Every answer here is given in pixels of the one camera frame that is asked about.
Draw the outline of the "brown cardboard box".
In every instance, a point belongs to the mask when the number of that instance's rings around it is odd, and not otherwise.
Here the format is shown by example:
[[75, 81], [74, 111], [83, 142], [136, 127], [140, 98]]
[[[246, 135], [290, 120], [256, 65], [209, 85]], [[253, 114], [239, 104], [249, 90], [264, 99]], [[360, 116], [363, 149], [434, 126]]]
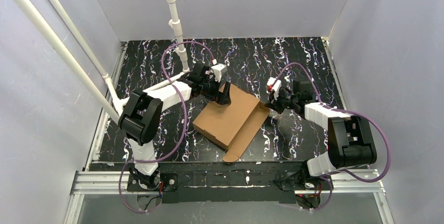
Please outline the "brown cardboard box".
[[255, 96], [230, 86], [231, 104], [209, 102], [193, 121], [193, 127], [226, 151], [223, 161], [238, 161], [269, 116], [270, 109]]

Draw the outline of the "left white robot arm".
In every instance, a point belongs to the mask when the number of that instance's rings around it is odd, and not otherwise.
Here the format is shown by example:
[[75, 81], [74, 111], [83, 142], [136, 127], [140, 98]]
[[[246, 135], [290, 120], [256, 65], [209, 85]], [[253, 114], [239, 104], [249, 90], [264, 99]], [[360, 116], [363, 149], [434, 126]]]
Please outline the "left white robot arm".
[[151, 191], [160, 186], [153, 139], [159, 129], [162, 113], [200, 95], [219, 105], [229, 105], [230, 83], [225, 82], [223, 90], [220, 90], [226, 71], [227, 66], [222, 63], [212, 66], [196, 63], [190, 72], [165, 87], [147, 92], [138, 90], [130, 95], [118, 126], [126, 134], [135, 160], [130, 174], [142, 188]]

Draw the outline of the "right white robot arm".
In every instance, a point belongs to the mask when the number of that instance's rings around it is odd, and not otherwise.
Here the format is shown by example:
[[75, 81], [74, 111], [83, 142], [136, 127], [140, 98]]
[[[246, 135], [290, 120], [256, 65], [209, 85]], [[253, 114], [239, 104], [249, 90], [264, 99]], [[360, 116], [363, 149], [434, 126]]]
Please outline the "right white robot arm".
[[377, 160], [369, 121], [360, 116], [336, 111], [318, 100], [309, 81], [294, 81], [292, 89], [282, 87], [281, 81], [269, 78], [268, 101], [265, 106], [281, 114], [292, 110], [301, 118], [313, 122], [327, 131], [327, 151], [306, 160], [298, 172], [276, 179], [276, 183], [289, 180], [304, 186], [317, 185], [321, 176], [343, 169], [370, 165]]

